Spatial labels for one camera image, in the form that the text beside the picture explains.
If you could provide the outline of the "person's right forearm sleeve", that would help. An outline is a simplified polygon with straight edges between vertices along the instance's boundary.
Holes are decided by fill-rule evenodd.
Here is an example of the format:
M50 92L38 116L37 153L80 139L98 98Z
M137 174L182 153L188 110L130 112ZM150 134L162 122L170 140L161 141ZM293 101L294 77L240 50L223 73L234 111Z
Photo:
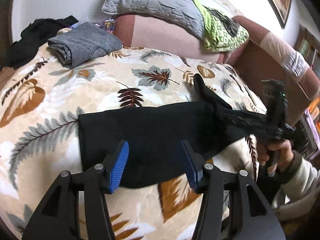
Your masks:
M280 189L272 200L272 209L279 221L307 215L319 195L319 170L299 153L284 172L277 173Z

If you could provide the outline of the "person's right hand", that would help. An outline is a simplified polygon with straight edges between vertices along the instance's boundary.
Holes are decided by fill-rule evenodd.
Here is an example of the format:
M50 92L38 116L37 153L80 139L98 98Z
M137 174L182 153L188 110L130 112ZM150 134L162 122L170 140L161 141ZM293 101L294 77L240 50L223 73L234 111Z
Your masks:
M258 161L260 165L266 166L270 160L270 152L274 152L273 165L268 165L267 174L271 175L278 169L280 172L284 172L287 167L292 163L294 154L291 149L291 143L289 140L278 140L266 144L264 142L257 142Z

